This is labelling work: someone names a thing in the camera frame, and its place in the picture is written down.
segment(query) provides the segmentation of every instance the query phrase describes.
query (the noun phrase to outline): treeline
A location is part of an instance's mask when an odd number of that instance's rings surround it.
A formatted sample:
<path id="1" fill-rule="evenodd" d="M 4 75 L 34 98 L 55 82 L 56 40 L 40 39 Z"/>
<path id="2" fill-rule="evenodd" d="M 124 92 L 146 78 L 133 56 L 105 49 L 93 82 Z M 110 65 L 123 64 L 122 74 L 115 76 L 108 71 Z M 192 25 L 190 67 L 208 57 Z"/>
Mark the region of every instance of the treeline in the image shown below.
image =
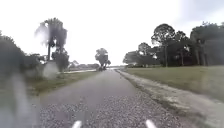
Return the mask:
<path id="1" fill-rule="evenodd" d="M 2 35 L 0 32 L 1 76 L 8 76 L 15 72 L 25 73 L 26 71 L 34 71 L 37 73 L 36 75 L 41 75 L 41 69 L 49 61 L 55 62 L 60 71 L 69 65 L 69 56 L 64 49 L 67 30 L 63 28 L 63 23 L 57 18 L 48 19 L 40 24 L 34 34 L 38 35 L 39 32 L 47 34 L 44 36 L 48 38 L 42 40 L 41 43 L 45 43 L 48 47 L 48 55 L 26 54 L 15 44 L 12 37 Z"/>
<path id="2" fill-rule="evenodd" d="M 224 24 L 203 22 L 192 29 L 190 38 L 183 31 L 161 24 L 151 36 L 153 47 L 143 42 L 136 51 L 126 53 L 123 62 L 137 67 L 223 65 L 223 35 Z"/>

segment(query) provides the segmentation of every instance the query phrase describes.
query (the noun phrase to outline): tree trunk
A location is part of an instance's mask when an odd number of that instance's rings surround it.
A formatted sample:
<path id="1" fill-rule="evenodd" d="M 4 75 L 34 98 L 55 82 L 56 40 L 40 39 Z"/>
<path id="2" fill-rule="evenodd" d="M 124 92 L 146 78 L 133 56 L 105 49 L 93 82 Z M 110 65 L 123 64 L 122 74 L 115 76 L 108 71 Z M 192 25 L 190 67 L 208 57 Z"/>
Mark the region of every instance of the tree trunk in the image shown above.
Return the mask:
<path id="1" fill-rule="evenodd" d="M 183 50 L 180 51 L 180 55 L 181 55 L 181 65 L 184 66 Z"/>
<path id="2" fill-rule="evenodd" d="M 197 60 L 197 65 L 200 65 L 199 51 L 198 50 L 195 50 L 195 56 L 196 56 L 196 60 Z"/>
<path id="3" fill-rule="evenodd" d="M 50 60 L 50 55 L 51 55 L 51 47 L 50 45 L 48 45 L 47 61 Z"/>
<path id="4" fill-rule="evenodd" d="M 165 45 L 165 62 L 166 62 L 166 67 L 168 66 L 167 64 L 167 45 Z"/>

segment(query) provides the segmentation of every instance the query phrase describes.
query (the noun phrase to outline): grass lawn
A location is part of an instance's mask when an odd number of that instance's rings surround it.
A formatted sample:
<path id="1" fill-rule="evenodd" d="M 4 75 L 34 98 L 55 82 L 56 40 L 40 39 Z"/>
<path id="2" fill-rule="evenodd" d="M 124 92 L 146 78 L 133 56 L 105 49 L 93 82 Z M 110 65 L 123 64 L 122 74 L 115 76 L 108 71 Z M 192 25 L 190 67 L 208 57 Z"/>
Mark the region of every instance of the grass lawn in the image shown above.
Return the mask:
<path id="1" fill-rule="evenodd" d="M 128 68 L 125 71 L 224 101 L 224 66 Z"/>
<path id="2" fill-rule="evenodd" d="M 97 72 L 77 72 L 60 74 L 59 76 L 57 76 L 57 78 L 52 80 L 29 79 L 27 80 L 28 92 L 32 95 L 39 95 L 40 93 L 48 92 L 69 85 L 70 83 L 85 79 L 95 74 L 97 74 Z"/>

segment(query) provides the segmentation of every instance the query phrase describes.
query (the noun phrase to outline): overcast sky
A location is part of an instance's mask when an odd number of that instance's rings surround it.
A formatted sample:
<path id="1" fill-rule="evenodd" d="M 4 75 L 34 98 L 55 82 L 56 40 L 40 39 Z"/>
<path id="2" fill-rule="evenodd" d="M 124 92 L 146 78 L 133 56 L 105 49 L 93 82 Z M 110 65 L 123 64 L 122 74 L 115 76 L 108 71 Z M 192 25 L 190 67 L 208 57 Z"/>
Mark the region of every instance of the overcast sky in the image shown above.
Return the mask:
<path id="1" fill-rule="evenodd" d="M 187 35 L 202 21 L 224 21 L 223 0 L 0 0 L 0 30 L 14 38 L 26 53 L 47 54 L 34 38 L 39 23 L 57 17 L 68 30 L 65 49 L 70 61 L 95 63 L 98 48 L 105 48 L 112 65 L 122 64 L 126 52 L 151 44 L 161 23 Z"/>

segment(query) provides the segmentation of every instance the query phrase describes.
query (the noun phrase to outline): road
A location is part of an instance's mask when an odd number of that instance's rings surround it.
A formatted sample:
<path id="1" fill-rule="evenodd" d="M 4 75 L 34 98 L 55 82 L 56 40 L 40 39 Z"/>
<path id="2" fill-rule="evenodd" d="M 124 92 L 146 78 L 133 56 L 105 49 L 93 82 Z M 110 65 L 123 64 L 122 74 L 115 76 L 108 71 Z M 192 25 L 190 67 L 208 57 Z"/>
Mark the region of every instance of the road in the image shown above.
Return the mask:
<path id="1" fill-rule="evenodd" d="M 39 104 L 38 127 L 71 128 L 80 120 L 83 128 L 145 128 L 147 119 L 158 128 L 189 127 L 114 70 L 43 95 Z"/>

